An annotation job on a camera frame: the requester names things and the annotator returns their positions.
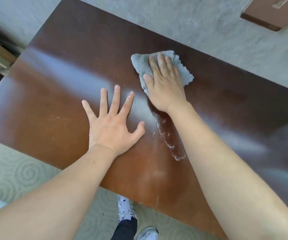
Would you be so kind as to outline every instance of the white sneaker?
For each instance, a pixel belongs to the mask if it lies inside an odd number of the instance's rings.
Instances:
[[[136,218],[136,214],[133,210],[133,201],[122,196],[117,195],[117,207],[118,207],[118,222],[122,220],[131,220],[132,217]]]
[[[137,240],[158,240],[158,230],[153,226],[145,227],[138,235]]]

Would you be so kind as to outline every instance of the hand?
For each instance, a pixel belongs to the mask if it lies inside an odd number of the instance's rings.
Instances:
[[[145,122],[139,122],[134,133],[129,133],[126,127],[126,117],[130,112],[134,100],[134,92],[130,92],[121,111],[121,88],[115,85],[112,105],[107,113],[107,90],[101,89],[101,101],[99,116],[96,117],[86,100],[82,101],[83,107],[89,119],[89,149],[100,146],[110,149],[115,157],[130,149],[145,133]]]
[[[157,55],[158,66],[154,57],[149,56],[149,65],[153,71],[154,79],[149,74],[144,74],[148,89],[149,99],[161,111],[169,112],[171,105],[186,102],[181,77],[178,69],[168,56],[164,58],[161,52]]]

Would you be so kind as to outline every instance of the gray microfiber cloth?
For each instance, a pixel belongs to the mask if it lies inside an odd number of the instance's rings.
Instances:
[[[158,64],[157,53],[158,52],[150,54],[151,56],[153,56],[155,58],[156,64]],[[179,60],[179,56],[175,55],[174,51],[172,51],[172,50],[162,51],[162,54],[164,56],[170,57],[172,64],[177,66],[178,72],[181,75],[183,87],[185,85],[189,84],[191,81],[193,81],[194,76],[192,74],[190,74],[190,72],[186,69],[185,66],[182,65],[181,61]],[[150,55],[148,55],[148,54],[145,54],[145,55],[134,54],[130,58],[132,60],[132,64],[133,64],[135,70],[139,74],[139,79],[141,81],[142,89],[144,89],[144,92],[146,93],[147,96],[148,96],[148,90],[147,90],[146,83],[144,81],[143,76],[144,76],[144,74],[149,74],[154,78],[153,72],[152,72],[152,70],[149,66],[149,63],[148,63],[148,57]]]

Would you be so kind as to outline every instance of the wooden table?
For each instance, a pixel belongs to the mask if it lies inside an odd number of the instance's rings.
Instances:
[[[135,92],[129,130],[144,120],[146,133],[101,186],[225,237],[170,117],[149,102],[130,60],[163,50],[174,50],[195,76],[188,101],[288,205],[287,88],[79,0],[58,5],[1,81],[0,143],[64,169],[87,151],[82,99],[98,113],[100,88],[111,102],[119,84],[122,101]]]

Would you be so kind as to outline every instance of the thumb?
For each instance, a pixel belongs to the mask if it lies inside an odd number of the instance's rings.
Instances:
[[[137,125],[137,129],[131,134],[130,143],[134,145],[145,134],[145,122],[141,121]]]
[[[146,86],[147,86],[147,89],[148,89],[148,93],[150,93],[150,91],[152,89],[154,89],[154,84],[155,84],[154,79],[149,74],[144,74],[143,78],[144,78],[144,81],[146,83]]]

